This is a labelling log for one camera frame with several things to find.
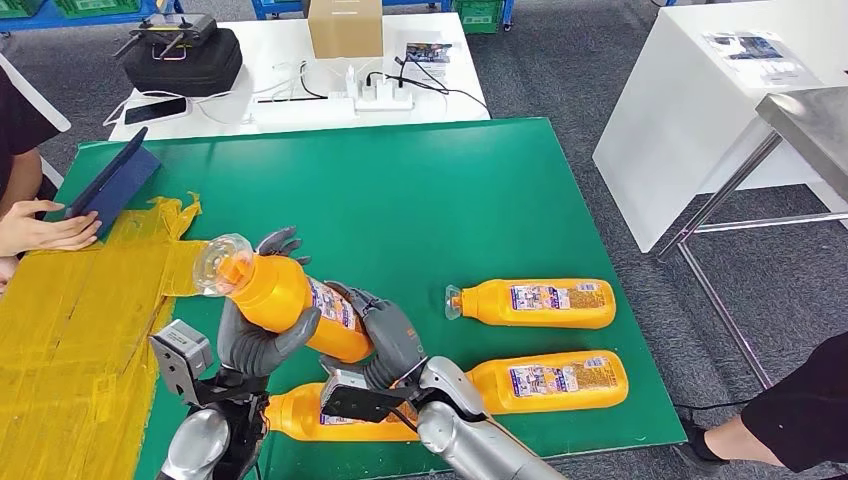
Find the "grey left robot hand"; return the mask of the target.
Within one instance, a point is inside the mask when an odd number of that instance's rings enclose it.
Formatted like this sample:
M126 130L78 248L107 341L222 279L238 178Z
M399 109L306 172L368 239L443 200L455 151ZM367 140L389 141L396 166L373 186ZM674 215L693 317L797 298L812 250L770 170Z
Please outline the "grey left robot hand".
M314 336L320 319L321 311L310 306L291 328L275 333L249 322L227 299L218 326L218 359L224 367L247 377L268 377Z

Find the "person's hand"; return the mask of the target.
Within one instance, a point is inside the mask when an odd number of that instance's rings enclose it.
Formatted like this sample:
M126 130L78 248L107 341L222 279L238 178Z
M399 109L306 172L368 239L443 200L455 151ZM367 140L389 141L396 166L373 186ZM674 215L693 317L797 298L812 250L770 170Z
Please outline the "person's hand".
M35 218L36 213L59 211L63 207L49 200L15 202L1 219L1 256L33 250L75 251L94 243L102 225L96 211L58 222Z

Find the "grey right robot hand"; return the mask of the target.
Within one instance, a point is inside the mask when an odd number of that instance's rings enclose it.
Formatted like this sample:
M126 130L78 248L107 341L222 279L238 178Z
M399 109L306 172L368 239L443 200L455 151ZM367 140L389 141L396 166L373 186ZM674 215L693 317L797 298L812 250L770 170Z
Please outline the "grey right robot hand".
M426 358L417 331L397 304L339 282L327 281L326 285L352 305L374 349L364 365L322 354L319 362L328 373L339 369L361 373L370 389L382 390L407 376Z

